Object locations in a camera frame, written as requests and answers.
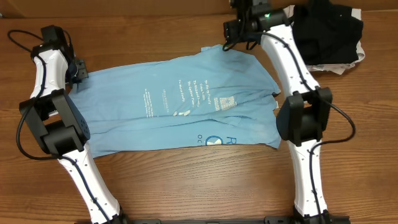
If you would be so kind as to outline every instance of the blue fabric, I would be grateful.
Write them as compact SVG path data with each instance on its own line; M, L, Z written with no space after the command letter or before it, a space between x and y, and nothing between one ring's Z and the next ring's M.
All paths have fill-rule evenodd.
M91 133L94 157L211 144L278 148L273 93L255 56L220 45L164 62L90 73L70 98Z

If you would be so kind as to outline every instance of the folded black garment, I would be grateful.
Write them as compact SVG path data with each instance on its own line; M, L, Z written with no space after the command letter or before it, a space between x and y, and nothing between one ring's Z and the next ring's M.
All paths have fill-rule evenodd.
M362 38L363 22L351 16L352 7L329 0L310 0L295 6L293 36L306 65L353 63Z

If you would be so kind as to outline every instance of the wood grain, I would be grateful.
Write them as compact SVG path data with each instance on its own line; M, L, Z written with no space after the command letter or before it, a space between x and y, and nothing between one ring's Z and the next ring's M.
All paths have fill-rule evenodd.
M330 1L364 11L398 9L396 0ZM272 7L277 9L291 4L305 4L308 0L270 0L270 2ZM0 12L10 18L234 14L234 10L229 8L228 0L0 0Z
M29 54L7 40L9 29L35 33L56 24L72 35L76 54L90 71L132 63L169 60L224 42L222 23L233 16L96 17L0 20L0 223L73 223L88 220L85 204L69 175L55 161L30 161L15 145L18 104L35 79ZM353 223L398 220L398 12L364 12L366 58L342 76L314 73L334 93L334 102L357 125L350 142L324 146L322 180L329 211ZM15 35L21 43L39 44ZM267 55L254 54L277 80ZM278 96L279 104L283 97ZM349 134L332 113L326 139ZM29 130L22 144L42 155ZM294 175L285 142L267 146L214 146L124 152L96 159L110 191L131 218L183 220L263 218L290 215Z

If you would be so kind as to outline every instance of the wooden table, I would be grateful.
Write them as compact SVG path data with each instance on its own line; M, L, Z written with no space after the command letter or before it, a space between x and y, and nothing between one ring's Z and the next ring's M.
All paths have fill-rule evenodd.
M55 161L31 161L15 143L18 104L33 90L35 66L11 43L9 29L40 33L56 24L72 36L89 71L169 60L224 42L222 23L233 16L0 19L0 223L73 223L89 214L74 183ZM315 73L358 133L322 149L323 191L329 211L353 223L398 223L398 12L364 12L365 60L342 76ZM38 40L15 35L28 46ZM251 52L277 75L267 55ZM278 97L281 105L282 96ZM349 124L331 113L325 140L347 136ZM43 155L30 131L22 145ZM108 188L131 218L163 220L263 218L291 215L294 175L285 142L124 152L96 159Z

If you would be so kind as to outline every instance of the white arm segment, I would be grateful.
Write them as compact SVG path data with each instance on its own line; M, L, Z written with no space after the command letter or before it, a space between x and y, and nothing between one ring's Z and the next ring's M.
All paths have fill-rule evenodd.
M300 56L299 50L294 42L292 28L290 26L280 25L271 27L268 31L270 34L283 39L289 47L292 49L301 72L306 79L308 85L313 90L316 86L319 86L318 82L312 77L310 72L307 70L303 59ZM261 47L266 51L269 58L272 61L275 69L277 70L280 81L282 82L282 88L284 89L285 98L293 95L293 92L306 93L308 89L302 84L299 72L296 64L290 54L290 52L280 43L278 40L263 35L261 38ZM289 145L290 154L293 159L294 166L294 178L295 178L295 208L304 217L305 215L318 215L317 205L315 203L315 197L312 193L312 185L310 178L310 165L308 152L312 146L317 143L316 140L303 142L302 146L297 147L295 144L287 141ZM318 146L312 156L312 170L315 188L318 194L318 200L320 204L321 212L327 209L325 199L322 193L322 181L320 174L320 146Z
M39 53L39 56L46 63L47 69L45 78L45 90L41 96L46 96L51 94L51 92L54 90L65 88L65 74L68 69L68 64L61 51L46 50L45 52ZM42 61L38 57L35 57L34 62L36 64L36 81L35 88L30 98L37 96L43 80Z
M83 173L91 192L93 193L94 197L96 197L102 209L105 211L105 214L110 220L112 220L113 216L118 216L120 213L119 203L106 187L100 172L95 166L94 159L91 155L88 143L85 144L84 148L85 149L82 152L74 150L72 152L64 154L63 156L69 157L74 161L77 160L77 164L81 169L81 172ZM91 200L90 195L88 194L75 166L73 166L68 160L65 159L59 159L58 161L70 174L81 196L83 197L83 200L86 202L88 211L90 213L91 222L106 223L105 217Z

